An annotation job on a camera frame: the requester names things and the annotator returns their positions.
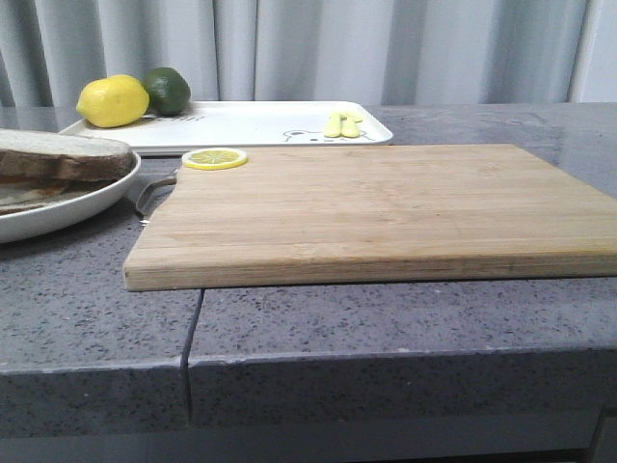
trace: white plate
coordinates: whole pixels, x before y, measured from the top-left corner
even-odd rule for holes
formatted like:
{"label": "white plate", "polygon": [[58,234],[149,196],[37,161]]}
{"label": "white plate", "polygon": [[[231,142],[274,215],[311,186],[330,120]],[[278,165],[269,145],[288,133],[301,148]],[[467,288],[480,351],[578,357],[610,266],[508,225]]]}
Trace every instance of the white plate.
{"label": "white plate", "polygon": [[[334,110],[361,114],[361,136],[325,137],[323,129]],[[142,156],[178,156],[217,146],[383,145],[392,138],[362,106],[348,101],[195,101],[186,114],[174,118],[146,116],[117,128],[79,121],[61,133],[120,140]]]}
{"label": "white plate", "polygon": [[142,160],[134,155],[131,172],[120,180],[79,198],[0,216],[0,243],[32,238],[86,220],[117,202],[128,191]]}

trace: yellow lemon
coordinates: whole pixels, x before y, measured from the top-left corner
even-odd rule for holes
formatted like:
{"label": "yellow lemon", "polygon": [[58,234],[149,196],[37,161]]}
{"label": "yellow lemon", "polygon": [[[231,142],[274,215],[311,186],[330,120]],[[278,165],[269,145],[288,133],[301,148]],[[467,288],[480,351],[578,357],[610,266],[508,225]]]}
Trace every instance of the yellow lemon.
{"label": "yellow lemon", "polygon": [[148,92],[135,77],[112,75],[88,84],[77,101],[77,112],[98,127],[133,123],[148,109]]}
{"label": "yellow lemon", "polygon": [[194,150],[182,156],[182,164],[192,169],[217,171],[238,167],[249,160],[245,151],[232,148],[208,148]]}

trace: lemon slice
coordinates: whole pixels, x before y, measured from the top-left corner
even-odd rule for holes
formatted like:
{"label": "lemon slice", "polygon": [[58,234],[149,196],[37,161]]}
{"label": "lemon slice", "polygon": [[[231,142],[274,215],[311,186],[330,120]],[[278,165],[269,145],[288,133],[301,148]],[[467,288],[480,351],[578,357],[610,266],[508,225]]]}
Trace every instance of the lemon slice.
{"label": "lemon slice", "polygon": [[216,171],[238,167],[249,160],[249,156],[242,150],[233,148],[207,148],[194,150],[182,155],[182,164],[192,169]]}

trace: countertop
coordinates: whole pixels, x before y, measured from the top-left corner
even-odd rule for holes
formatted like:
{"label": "countertop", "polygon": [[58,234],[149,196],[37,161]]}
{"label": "countertop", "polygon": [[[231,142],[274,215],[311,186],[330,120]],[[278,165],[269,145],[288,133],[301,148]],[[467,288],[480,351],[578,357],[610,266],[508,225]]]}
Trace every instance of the countertop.
{"label": "countertop", "polygon": [[[511,143],[617,198],[617,103],[367,109],[394,144]],[[617,278],[127,292],[131,200],[177,165],[144,159],[94,218],[0,245],[0,437],[510,417],[554,436],[504,448],[582,448],[617,405]]]}

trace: green lime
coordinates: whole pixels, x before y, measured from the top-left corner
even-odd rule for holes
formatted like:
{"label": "green lime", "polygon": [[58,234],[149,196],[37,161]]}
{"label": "green lime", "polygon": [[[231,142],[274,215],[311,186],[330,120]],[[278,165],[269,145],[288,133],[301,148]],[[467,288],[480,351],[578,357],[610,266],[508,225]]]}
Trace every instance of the green lime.
{"label": "green lime", "polygon": [[174,68],[151,69],[144,79],[150,97],[149,110],[160,116],[177,116],[191,99],[191,89]]}

